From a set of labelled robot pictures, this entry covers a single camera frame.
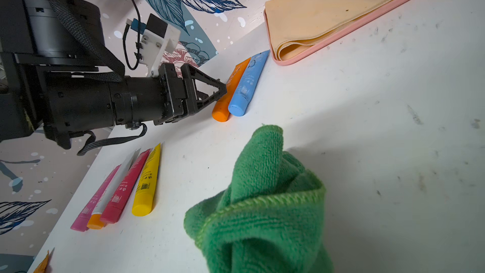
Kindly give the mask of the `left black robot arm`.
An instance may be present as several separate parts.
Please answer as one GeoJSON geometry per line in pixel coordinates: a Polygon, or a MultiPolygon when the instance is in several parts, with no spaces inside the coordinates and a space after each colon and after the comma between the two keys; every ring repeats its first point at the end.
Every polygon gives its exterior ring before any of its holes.
{"type": "Polygon", "coordinates": [[[226,85],[190,64],[163,62],[180,32],[150,15],[131,21],[139,33],[137,59],[146,77],[130,77],[104,43],[101,14],[84,0],[1,0],[1,140],[43,128],[63,149],[88,136],[80,155],[131,137],[97,140],[93,131],[123,125],[175,123],[218,101],[226,85]]]}

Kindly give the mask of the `orange toothpaste tube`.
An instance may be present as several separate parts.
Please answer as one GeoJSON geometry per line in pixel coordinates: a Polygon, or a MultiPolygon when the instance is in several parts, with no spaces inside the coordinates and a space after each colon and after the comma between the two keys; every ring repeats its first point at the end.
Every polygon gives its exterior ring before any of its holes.
{"type": "Polygon", "coordinates": [[[234,95],[239,81],[245,72],[247,66],[250,63],[250,58],[237,64],[231,76],[226,83],[227,93],[221,99],[216,102],[216,105],[212,111],[212,117],[218,122],[226,122],[229,119],[229,103],[234,95]]]}

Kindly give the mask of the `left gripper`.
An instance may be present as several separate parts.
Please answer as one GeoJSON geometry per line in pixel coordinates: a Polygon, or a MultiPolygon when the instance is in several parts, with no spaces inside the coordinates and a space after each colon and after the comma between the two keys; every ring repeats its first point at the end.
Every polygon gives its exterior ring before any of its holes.
{"type": "Polygon", "coordinates": [[[88,131],[124,125],[136,130],[192,116],[227,93],[226,84],[190,64],[178,77],[173,64],[164,63],[158,77],[125,77],[104,82],[84,77],[49,75],[45,79],[44,133],[63,149],[88,131]]]}

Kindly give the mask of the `green cleaning cloth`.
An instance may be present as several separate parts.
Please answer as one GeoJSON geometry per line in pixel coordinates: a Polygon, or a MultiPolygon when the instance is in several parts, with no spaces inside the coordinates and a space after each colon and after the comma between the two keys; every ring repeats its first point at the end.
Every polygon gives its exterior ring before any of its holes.
{"type": "Polygon", "coordinates": [[[190,208],[184,229],[210,272],[332,272],[323,246],[326,189],[264,125],[239,155],[228,188],[190,208]]]}

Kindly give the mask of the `white toothpaste tube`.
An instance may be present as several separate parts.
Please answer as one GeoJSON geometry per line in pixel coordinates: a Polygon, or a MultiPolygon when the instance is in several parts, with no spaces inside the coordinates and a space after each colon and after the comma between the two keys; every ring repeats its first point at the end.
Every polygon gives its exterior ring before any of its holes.
{"type": "Polygon", "coordinates": [[[140,149],[135,150],[132,155],[127,156],[123,163],[117,167],[116,173],[112,177],[111,181],[109,182],[108,186],[104,190],[103,194],[101,195],[100,199],[98,200],[96,206],[92,211],[90,219],[87,223],[88,229],[100,230],[106,225],[104,222],[101,221],[101,215],[107,208],[109,201],[111,200],[122,180],[127,175],[139,153],[140,149]]]}

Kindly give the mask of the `magenta toothpaste tube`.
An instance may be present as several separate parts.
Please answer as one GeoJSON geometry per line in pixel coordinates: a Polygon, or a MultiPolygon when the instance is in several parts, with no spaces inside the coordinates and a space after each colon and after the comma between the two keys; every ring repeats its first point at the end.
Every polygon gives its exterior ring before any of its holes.
{"type": "Polygon", "coordinates": [[[73,224],[71,225],[70,229],[78,232],[85,232],[88,230],[88,222],[91,219],[92,212],[97,205],[98,201],[100,200],[102,194],[105,192],[106,188],[110,184],[111,180],[117,173],[120,166],[116,166],[111,173],[107,176],[104,182],[101,184],[99,189],[90,199],[90,201],[86,204],[83,210],[79,213],[73,224]]]}

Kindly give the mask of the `red pink toothpaste tube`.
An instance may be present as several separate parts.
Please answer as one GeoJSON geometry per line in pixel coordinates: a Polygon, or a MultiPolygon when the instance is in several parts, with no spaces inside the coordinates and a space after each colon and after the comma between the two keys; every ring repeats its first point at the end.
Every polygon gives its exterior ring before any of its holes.
{"type": "Polygon", "coordinates": [[[135,160],[101,214],[101,222],[115,224],[119,221],[149,154],[150,149],[141,153],[135,160]]]}

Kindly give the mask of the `yellow toothpaste tube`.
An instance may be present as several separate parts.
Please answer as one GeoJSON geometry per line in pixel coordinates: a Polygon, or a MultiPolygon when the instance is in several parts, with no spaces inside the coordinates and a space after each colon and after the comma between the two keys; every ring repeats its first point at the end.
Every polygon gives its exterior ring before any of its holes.
{"type": "Polygon", "coordinates": [[[161,144],[155,146],[147,158],[141,172],[131,211],[136,217],[143,217],[152,212],[157,187],[157,177],[159,174],[161,149],[161,144]]]}

